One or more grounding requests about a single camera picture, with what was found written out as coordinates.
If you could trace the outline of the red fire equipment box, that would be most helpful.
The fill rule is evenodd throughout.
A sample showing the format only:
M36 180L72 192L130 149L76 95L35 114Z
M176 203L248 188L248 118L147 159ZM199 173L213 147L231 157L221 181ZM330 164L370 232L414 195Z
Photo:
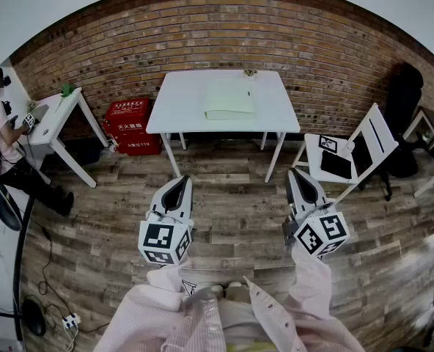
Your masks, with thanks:
M146 132L152 111L149 98L113 102L103 127L117 143L119 153L129 156L160 155L161 136Z

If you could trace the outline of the white side desk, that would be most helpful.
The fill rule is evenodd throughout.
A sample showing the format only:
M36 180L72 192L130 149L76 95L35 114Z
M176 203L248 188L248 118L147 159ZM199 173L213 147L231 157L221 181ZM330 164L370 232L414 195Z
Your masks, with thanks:
M52 95L40 101L41 105L47 105L48 110L36 124L27 139L22 139L23 144L31 146L48 145L90 188L95 188L97 183L89 176L82 166L69 154L65 145L59 138L59 133L64 127L68 117L71 115L75 106L79 105L92 130L101 141L104 147L108 147L108 140L99 126L92 111L90 110L84 96L82 88L78 87L67 97L61 94Z

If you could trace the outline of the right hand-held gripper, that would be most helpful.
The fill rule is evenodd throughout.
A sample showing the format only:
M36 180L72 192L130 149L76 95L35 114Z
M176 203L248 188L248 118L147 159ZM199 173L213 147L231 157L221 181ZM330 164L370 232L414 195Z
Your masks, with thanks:
M284 242L288 248L296 245L322 260L350 238L342 212L336 211L334 207L311 210L315 205L326 204L323 187L312 176L300 169L290 168L285 186L287 201L296 214L288 216L282 224Z

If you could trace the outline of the white table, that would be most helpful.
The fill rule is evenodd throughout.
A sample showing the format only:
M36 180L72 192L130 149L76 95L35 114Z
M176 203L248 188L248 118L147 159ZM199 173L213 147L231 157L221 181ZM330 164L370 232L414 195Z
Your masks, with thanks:
M251 85L256 116L252 120L207 120L204 115L204 91L212 81L246 81ZM276 71L260 70L248 77L239 69L186 70L167 73L147 123L149 134L161 136L175 176L180 169L169 138L173 133L275 133L277 144L265 178L271 178L285 136L300 133L287 91Z

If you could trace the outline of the person's right forearm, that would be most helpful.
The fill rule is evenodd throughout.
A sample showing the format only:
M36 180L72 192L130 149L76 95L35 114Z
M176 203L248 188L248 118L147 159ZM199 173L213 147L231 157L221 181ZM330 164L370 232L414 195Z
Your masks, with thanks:
M287 298L297 338L292 352L365 352L342 322L330 314L331 269L299 245L291 251L295 281Z

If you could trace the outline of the person's legs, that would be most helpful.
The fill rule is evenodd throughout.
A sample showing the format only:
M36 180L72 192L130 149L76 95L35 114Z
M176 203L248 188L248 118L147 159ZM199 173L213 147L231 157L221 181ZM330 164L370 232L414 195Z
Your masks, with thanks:
M265 332L254 315L251 302L229 301L223 297L218 300L218 313L228 345L250 345L265 340Z

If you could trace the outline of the person's left forearm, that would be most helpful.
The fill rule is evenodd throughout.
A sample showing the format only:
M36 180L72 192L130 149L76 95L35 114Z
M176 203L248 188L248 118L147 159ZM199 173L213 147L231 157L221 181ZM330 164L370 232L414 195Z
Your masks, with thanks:
M129 290L93 352L164 352L185 320L183 265L151 270Z

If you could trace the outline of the black flat pad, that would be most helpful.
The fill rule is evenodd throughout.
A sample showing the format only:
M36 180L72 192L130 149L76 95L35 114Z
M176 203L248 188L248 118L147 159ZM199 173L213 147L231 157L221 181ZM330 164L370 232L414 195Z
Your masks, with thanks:
M352 162L327 150L322 153L320 169L344 179L352 179Z

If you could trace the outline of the black framed picture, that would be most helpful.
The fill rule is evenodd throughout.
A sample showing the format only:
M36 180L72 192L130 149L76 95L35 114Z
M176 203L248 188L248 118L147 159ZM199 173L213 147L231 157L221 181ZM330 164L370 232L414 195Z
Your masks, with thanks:
M326 150L329 151L330 153L337 154L337 145L338 142L336 139L324 135L319 135L318 147L321 148L322 150Z

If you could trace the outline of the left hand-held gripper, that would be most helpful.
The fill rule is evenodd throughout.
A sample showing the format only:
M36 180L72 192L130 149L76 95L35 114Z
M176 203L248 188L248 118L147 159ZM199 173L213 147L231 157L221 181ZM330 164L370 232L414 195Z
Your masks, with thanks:
M187 175L170 180L155 192L152 211L139 227L138 249L148 263L178 265L182 261L192 242L192 196Z

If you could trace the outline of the grey document holder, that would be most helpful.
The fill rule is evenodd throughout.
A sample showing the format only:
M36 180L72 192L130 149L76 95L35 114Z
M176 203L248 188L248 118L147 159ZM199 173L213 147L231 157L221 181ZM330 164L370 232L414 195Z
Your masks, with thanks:
M31 110L30 115L33 116L35 123L39 123L41 122L41 120L43 119L43 117L45 116L48 110L49 110L49 105L43 104Z

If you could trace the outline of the person's right shoe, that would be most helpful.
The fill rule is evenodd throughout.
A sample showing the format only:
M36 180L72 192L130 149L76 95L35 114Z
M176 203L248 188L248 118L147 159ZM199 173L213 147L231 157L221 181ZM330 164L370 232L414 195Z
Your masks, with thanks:
M225 289L225 299L249 304L249 288L241 282L230 282Z

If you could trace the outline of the white chair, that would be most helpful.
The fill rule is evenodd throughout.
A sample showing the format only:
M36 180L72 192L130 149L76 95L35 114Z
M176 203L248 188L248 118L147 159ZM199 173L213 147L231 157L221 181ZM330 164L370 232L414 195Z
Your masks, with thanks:
M344 179L342 177L332 175L320 169L322 153L324 150L318 147L319 135L307 133L304 135L304 141L299 149L293 166L305 166L309 169L309 174L320 182L329 183L344 183L348 187L341 195L332 201L337 204L343 200L355 187L367 178L367 175L371 174L398 146L398 143L394 140L383 115L376 103L372 104L369 111L354 130L349 139L340 139L331 136L327 136L336 139L337 155L348 159L352 162L352 179ZM347 141L354 141L357 137L361 137L362 140L356 147L365 146L367 149L367 160L369 166L362 172L358 173L356 169L356 162L353 157L353 151L349 151L345 148Z

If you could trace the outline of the person's pink striped shirt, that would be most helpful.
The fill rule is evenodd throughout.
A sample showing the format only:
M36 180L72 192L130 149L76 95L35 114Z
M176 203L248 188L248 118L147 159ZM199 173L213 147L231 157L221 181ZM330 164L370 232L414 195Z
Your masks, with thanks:
M260 322L266 338L256 344L268 343L279 352L292 352L296 331L292 315L287 311L286 298L279 303L272 296L251 281L249 288L251 305L256 319ZM192 296L184 298L185 320L178 330L166 341L166 350L171 352L219 352L228 345L224 339L218 313L220 298L211 289L201 289Z

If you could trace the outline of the green leaf sprig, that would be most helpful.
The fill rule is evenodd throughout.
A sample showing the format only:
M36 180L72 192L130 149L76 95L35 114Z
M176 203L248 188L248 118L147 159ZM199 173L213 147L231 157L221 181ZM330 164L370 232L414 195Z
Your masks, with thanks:
M75 87L72 84L63 84L61 88L61 98L57 103L56 110L57 111L62 103L62 101L70 96L75 91Z

